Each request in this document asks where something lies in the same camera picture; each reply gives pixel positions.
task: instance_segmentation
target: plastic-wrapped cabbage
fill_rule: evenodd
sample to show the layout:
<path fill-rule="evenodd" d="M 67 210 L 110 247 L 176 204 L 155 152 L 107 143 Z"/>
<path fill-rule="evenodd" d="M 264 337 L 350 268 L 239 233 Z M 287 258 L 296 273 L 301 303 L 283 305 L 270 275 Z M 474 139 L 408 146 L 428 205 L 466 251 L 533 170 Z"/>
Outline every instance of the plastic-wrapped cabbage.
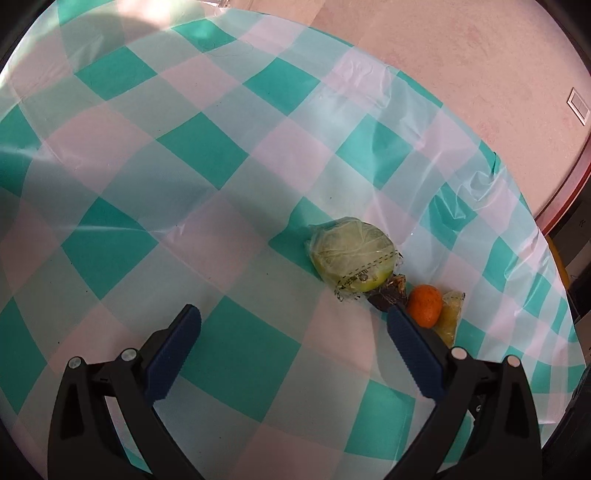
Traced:
<path fill-rule="evenodd" d="M 379 287 L 402 263 L 386 234 L 357 218 L 341 218 L 313 229 L 310 259 L 341 299 Z"/>

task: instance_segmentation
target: teal and white tablecloth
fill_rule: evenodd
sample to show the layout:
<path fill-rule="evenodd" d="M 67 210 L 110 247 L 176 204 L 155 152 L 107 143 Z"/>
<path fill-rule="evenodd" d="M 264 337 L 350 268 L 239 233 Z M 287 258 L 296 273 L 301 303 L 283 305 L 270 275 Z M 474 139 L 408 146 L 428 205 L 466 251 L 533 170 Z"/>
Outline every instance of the teal and white tablecloth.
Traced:
<path fill-rule="evenodd" d="M 193 303 L 203 333 L 156 409 L 207 479 L 382 478 L 433 403 L 379 312 L 314 274 L 306 226 L 343 216 L 384 230 L 411 284 L 466 292 L 456 343 L 522 359 L 548 438 L 584 368 L 566 294 L 507 169 L 437 98 L 280 18 L 58 0 L 0 76 L 0 416 L 18 446 L 46 475 L 67 360 L 110 360 Z"/>

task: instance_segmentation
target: table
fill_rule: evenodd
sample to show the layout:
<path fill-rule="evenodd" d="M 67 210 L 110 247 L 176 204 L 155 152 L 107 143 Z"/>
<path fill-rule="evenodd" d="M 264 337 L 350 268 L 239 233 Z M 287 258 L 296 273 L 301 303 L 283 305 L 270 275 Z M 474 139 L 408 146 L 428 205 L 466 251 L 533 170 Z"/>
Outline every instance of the table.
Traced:
<path fill-rule="evenodd" d="M 0 417 L 39 471 L 67 360 L 193 303 L 203 333 L 156 409 L 205 477 L 383 476 L 433 404 L 380 312 L 314 273 L 307 226 L 343 216 L 388 234 L 411 286 L 466 292 L 456 342 L 522 359 L 543 440 L 563 414 L 584 362 L 547 244 L 498 156 L 404 72 L 269 15 L 60 0 L 0 99 Z"/>

